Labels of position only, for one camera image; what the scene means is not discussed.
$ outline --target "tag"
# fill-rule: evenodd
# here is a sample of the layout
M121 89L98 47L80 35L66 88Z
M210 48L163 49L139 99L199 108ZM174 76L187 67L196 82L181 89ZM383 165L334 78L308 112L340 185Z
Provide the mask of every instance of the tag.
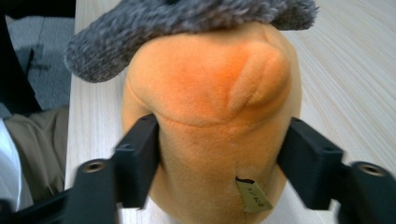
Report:
M245 204L245 212L259 213L273 209L273 206L268 202L264 191L260 186L249 179L236 178L236 185L241 192L242 199Z

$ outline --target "khaki pants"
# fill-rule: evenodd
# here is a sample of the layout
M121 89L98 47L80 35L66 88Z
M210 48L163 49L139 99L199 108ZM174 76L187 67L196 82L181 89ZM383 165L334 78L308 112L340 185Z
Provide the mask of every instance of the khaki pants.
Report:
M64 190L68 105L5 120L35 203Z

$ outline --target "stuffed toy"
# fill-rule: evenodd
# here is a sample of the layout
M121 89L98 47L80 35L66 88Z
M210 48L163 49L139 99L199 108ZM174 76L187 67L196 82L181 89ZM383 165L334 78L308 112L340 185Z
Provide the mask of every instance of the stuffed toy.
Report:
M280 30L308 29L312 0L122 0L78 33L65 62L89 82L126 67L122 127L154 114L161 161L149 196L180 223L259 223L302 90Z

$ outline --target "light wood surface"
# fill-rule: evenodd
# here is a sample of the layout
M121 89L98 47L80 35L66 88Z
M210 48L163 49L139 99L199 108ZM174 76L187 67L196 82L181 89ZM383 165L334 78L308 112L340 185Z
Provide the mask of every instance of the light wood surface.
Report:
M119 0L78 0L76 32ZM299 54L301 118L346 151L345 163L368 161L396 174L396 1L318 0L316 24L283 32ZM84 161L109 158L122 138L124 74L101 84L73 77L66 186ZM287 185L265 223L336 223L332 211L305 210ZM175 223L152 201L122 210L124 223Z

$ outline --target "gray knit hat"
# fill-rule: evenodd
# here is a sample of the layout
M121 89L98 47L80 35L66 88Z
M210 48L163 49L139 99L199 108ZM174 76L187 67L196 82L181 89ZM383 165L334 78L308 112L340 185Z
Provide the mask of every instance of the gray knit hat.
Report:
M89 82L103 82L128 66L136 51L162 35L201 33L258 21L279 30L311 27L314 0L121 0L68 44L65 63Z

